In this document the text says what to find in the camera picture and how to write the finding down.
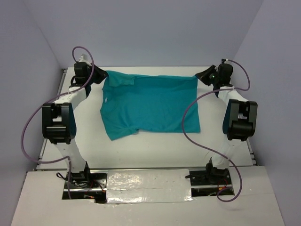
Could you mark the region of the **teal t shirt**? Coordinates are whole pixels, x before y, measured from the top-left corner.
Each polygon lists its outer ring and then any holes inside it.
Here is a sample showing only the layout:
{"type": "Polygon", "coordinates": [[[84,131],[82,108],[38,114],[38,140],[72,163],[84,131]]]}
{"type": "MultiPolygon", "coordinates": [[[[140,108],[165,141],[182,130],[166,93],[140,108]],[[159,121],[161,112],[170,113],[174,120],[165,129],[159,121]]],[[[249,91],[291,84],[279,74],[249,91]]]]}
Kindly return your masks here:
{"type": "Polygon", "coordinates": [[[201,131],[196,76],[149,76],[108,71],[100,109],[110,140],[140,130],[159,133],[201,131]]]}

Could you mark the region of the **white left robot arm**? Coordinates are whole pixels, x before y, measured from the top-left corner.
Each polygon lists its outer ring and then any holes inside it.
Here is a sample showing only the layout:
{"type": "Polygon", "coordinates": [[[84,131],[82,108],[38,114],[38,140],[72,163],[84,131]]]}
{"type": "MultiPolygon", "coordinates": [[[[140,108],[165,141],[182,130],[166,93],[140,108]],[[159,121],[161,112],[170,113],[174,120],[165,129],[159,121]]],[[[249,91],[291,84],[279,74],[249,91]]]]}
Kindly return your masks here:
{"type": "Polygon", "coordinates": [[[66,159],[70,167],[67,181],[84,188],[92,183],[92,175],[75,141],[77,127],[74,110],[89,96],[91,85],[100,84],[109,75],[86,62],[75,63],[74,72],[67,94],[42,106],[42,133],[66,159]]]}

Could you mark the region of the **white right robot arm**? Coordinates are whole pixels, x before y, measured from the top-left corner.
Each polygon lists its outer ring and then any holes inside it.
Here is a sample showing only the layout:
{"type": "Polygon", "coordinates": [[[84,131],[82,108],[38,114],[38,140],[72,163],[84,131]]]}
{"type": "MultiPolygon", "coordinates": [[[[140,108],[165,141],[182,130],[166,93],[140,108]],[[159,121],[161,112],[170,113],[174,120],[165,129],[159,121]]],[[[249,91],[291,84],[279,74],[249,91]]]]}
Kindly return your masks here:
{"type": "Polygon", "coordinates": [[[210,158],[204,173],[205,180],[209,184],[215,184],[227,178],[229,160],[232,159],[238,147],[254,135],[256,129],[258,104],[245,99],[237,92],[238,89],[231,84],[232,73],[232,65],[221,63],[219,66],[212,65],[196,74],[203,84],[213,86],[216,97],[226,104],[222,123],[224,142],[218,151],[221,155],[215,153],[210,158]]]}

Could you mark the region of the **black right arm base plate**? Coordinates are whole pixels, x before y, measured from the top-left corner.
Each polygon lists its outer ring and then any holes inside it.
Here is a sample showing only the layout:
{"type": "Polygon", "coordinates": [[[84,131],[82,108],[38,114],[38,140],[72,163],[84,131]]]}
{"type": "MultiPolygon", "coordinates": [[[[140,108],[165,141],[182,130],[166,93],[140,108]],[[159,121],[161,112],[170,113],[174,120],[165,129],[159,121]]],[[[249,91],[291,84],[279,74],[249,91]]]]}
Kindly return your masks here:
{"type": "Polygon", "coordinates": [[[189,171],[185,178],[190,180],[192,188],[223,188],[232,184],[229,174],[225,178],[207,176],[204,170],[189,171]]]}

